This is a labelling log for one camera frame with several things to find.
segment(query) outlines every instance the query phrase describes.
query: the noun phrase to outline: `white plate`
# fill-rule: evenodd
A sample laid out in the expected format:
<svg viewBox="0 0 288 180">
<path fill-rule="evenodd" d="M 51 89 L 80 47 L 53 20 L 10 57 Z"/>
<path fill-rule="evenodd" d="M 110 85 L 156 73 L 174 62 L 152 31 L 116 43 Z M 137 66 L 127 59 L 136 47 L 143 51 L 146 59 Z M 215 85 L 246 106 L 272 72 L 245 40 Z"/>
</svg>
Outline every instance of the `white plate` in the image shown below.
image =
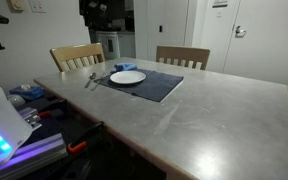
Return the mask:
<svg viewBox="0 0 288 180">
<path fill-rule="evenodd" d="M 146 78 L 146 75 L 138 71 L 122 71 L 113 74 L 110 79 L 111 81 L 118 84 L 133 84 L 141 82 Z"/>
</svg>

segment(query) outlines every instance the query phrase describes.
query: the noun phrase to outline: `dark blue placemat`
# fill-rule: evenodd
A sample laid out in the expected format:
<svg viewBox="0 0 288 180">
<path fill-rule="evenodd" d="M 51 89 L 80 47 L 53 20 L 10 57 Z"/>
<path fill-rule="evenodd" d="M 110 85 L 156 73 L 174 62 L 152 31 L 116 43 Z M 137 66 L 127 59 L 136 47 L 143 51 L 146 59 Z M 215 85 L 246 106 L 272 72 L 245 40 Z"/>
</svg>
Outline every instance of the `dark blue placemat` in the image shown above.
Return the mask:
<svg viewBox="0 0 288 180">
<path fill-rule="evenodd" d="M 107 76 L 100 82 L 100 84 L 135 96 L 161 102 L 168 93 L 170 93 L 183 80 L 183 77 L 159 73 L 156 71 L 143 69 L 136 69 L 135 71 L 144 73 L 146 78 L 139 83 L 121 85 L 112 82 L 110 76 Z"/>
</svg>

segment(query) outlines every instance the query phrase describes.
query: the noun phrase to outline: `chair backrest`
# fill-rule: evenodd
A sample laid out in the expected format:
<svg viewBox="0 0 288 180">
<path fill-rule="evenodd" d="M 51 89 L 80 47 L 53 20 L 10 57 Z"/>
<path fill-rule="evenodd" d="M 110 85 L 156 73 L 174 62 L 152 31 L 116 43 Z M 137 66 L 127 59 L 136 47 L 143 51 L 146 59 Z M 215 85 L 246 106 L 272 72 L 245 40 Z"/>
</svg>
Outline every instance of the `chair backrest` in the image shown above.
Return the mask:
<svg viewBox="0 0 288 180">
<path fill-rule="evenodd" d="M 192 68 L 196 68 L 197 62 L 201 63 L 201 70 L 205 70 L 207 65 L 207 60 L 210 55 L 210 50 L 190 48 L 190 47 L 175 47 L 175 46 L 157 46 L 156 51 L 156 62 L 162 62 L 167 64 L 168 59 L 170 59 L 170 64 L 175 65 L 175 60 L 177 60 L 176 65 L 181 66 L 184 60 L 184 66 L 188 67 L 189 62 L 193 61 Z"/>
<path fill-rule="evenodd" d="M 55 48 L 50 53 L 61 72 L 105 61 L 100 43 Z"/>
</svg>

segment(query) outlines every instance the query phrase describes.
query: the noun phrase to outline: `dining table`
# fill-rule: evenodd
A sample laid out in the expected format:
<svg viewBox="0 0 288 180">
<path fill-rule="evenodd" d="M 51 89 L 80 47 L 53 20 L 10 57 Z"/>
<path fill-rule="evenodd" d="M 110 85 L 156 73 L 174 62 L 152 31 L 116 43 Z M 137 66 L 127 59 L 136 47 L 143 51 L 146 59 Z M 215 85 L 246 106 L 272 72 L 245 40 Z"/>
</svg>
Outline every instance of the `dining table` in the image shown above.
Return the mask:
<svg viewBox="0 0 288 180">
<path fill-rule="evenodd" d="M 94 82 L 84 88 L 91 73 L 110 74 L 117 63 L 183 80 L 161 102 L 101 84 L 91 91 Z M 168 180 L 288 179 L 287 85 L 127 57 L 34 82 L 90 121 L 104 121 Z"/>
</svg>

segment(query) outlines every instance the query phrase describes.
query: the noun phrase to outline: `table top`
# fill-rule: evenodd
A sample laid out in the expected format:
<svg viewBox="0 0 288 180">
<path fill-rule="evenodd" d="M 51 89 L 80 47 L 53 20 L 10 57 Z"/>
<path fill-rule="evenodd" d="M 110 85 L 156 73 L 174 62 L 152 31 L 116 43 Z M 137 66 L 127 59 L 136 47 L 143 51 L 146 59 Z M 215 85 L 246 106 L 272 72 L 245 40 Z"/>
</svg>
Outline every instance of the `table top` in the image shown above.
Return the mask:
<svg viewBox="0 0 288 180">
<path fill-rule="evenodd" d="M 116 63 L 184 76 L 162 102 L 99 85 Z M 288 179 L 286 85 L 120 58 L 34 80 L 147 153 L 199 179 Z"/>
</svg>

